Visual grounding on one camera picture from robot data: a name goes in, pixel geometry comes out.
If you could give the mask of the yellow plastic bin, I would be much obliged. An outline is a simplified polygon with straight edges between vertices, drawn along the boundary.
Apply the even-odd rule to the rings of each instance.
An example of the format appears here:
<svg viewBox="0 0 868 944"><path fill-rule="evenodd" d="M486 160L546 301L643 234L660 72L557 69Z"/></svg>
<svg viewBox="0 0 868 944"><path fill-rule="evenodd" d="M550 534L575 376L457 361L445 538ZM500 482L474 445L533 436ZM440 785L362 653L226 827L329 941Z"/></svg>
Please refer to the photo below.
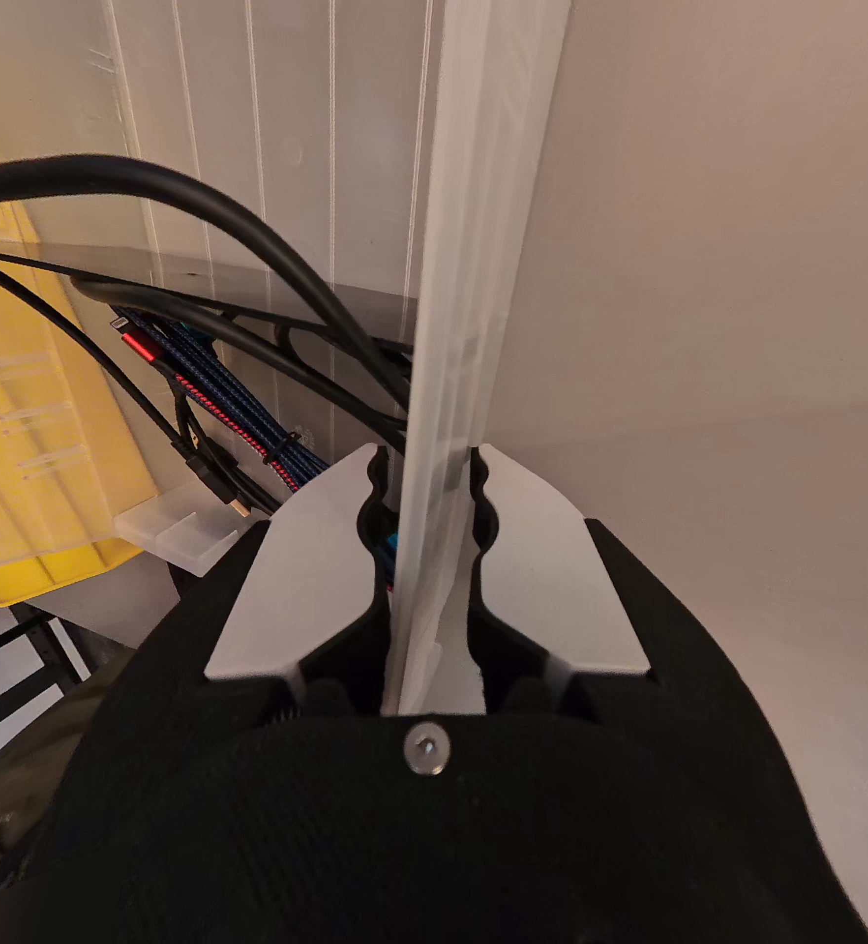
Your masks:
<svg viewBox="0 0 868 944"><path fill-rule="evenodd" d="M114 519L155 497L96 360L0 287L0 608L140 555Z"/></svg>

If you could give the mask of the clear plastic bin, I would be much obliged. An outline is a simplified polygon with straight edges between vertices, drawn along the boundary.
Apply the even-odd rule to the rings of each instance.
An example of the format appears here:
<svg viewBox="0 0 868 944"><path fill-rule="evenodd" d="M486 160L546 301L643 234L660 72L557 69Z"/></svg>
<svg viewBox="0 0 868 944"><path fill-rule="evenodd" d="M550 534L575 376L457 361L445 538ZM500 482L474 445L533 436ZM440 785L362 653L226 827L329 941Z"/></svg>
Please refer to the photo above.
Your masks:
<svg viewBox="0 0 868 944"><path fill-rule="evenodd" d="M339 285L419 275L384 714L416 714L472 517L569 2L108 2L130 156L0 163L0 203L149 202L256 258L380 377ZM242 249L222 253L218 230Z"/></svg>

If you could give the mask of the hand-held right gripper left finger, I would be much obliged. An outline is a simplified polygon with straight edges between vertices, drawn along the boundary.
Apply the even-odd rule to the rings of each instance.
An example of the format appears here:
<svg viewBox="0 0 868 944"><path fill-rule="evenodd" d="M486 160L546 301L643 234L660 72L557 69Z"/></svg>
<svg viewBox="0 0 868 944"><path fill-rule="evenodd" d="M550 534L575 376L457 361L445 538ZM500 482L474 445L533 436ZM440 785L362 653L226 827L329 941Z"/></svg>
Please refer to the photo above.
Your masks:
<svg viewBox="0 0 868 944"><path fill-rule="evenodd" d="M388 466L385 447L363 445L272 516L206 678L290 679L305 657L387 601L369 515L387 490Z"/></svg>

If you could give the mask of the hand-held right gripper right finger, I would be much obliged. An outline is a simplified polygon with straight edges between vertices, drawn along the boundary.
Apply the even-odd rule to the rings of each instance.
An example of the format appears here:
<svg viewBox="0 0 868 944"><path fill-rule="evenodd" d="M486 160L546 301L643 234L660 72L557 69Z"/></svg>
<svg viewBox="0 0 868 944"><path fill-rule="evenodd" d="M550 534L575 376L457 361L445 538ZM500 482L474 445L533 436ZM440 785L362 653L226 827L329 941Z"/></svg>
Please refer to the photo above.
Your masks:
<svg viewBox="0 0 868 944"><path fill-rule="evenodd" d="M582 513L495 446L472 454L478 599L538 647L546 679L650 670Z"/></svg>

